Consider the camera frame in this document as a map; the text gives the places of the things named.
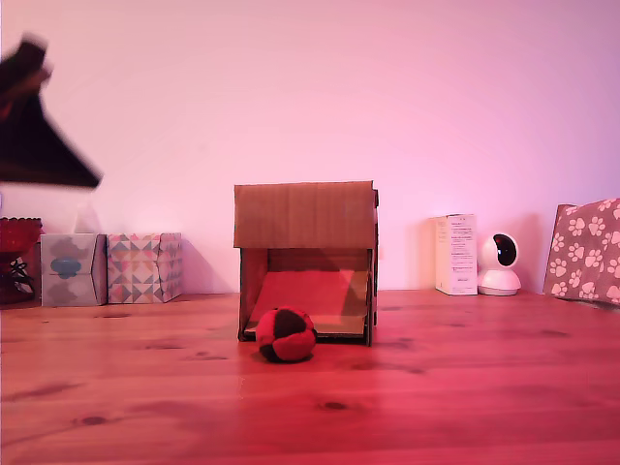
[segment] black object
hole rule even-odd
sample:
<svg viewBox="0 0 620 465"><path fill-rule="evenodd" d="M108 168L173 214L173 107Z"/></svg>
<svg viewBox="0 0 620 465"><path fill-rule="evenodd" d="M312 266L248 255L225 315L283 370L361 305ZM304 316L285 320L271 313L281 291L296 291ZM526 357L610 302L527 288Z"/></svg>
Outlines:
<svg viewBox="0 0 620 465"><path fill-rule="evenodd" d="M497 246L497 260L503 266L510 266L516 260L516 247L514 242L507 235L495 234L495 245Z"/></svg>
<svg viewBox="0 0 620 465"><path fill-rule="evenodd" d="M273 324L273 335L276 339L289 337L292 334L303 332L307 329L305 320L297 313L286 308L281 309L275 314Z"/></svg>
<svg viewBox="0 0 620 465"><path fill-rule="evenodd" d="M23 39L0 62L0 181L95 188L101 176L47 121L39 92L49 78L44 46Z"/></svg>

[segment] white product box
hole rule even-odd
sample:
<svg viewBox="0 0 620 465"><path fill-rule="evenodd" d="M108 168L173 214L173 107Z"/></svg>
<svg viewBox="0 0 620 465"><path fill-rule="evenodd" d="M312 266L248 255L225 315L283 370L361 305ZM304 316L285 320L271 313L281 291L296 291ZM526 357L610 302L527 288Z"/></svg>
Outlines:
<svg viewBox="0 0 620 465"><path fill-rule="evenodd" d="M435 287L448 295L476 295L476 215L447 215L435 220Z"/></svg>

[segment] box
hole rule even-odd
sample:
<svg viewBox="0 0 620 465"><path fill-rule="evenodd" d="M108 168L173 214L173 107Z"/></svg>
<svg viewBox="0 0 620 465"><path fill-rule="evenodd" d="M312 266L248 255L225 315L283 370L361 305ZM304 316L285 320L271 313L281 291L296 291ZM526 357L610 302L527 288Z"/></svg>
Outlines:
<svg viewBox="0 0 620 465"><path fill-rule="evenodd" d="M109 303L164 303L181 295L181 234L110 234Z"/></svg>
<svg viewBox="0 0 620 465"><path fill-rule="evenodd" d="M108 301L104 234L41 235L41 303L45 307Z"/></svg>
<svg viewBox="0 0 620 465"><path fill-rule="evenodd" d="M310 316L320 340L370 346L379 244L372 181L237 185L234 203L239 340L256 339L265 312L292 306Z"/></svg>
<svg viewBox="0 0 620 465"><path fill-rule="evenodd" d="M547 240L543 294L620 305L620 199L559 204Z"/></svg>
<svg viewBox="0 0 620 465"><path fill-rule="evenodd" d="M476 216L448 215L435 221L435 287L448 295L476 295Z"/></svg>

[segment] camera lens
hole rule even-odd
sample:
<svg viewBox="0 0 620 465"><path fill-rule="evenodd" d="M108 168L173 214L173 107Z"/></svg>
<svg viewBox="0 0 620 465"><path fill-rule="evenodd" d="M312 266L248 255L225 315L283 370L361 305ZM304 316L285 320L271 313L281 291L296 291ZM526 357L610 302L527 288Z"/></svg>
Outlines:
<svg viewBox="0 0 620 465"><path fill-rule="evenodd" d="M516 247L512 239L503 234L495 234L493 239L497 246L497 260L499 263L503 266L510 266L513 264L516 259Z"/></svg>

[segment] cardboard roof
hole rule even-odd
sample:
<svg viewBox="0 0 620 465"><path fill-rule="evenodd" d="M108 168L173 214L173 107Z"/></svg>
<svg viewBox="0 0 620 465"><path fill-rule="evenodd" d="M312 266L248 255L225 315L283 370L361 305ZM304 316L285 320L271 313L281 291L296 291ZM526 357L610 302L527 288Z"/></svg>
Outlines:
<svg viewBox="0 0 620 465"><path fill-rule="evenodd" d="M372 181L234 186L236 248L375 247Z"/></svg>

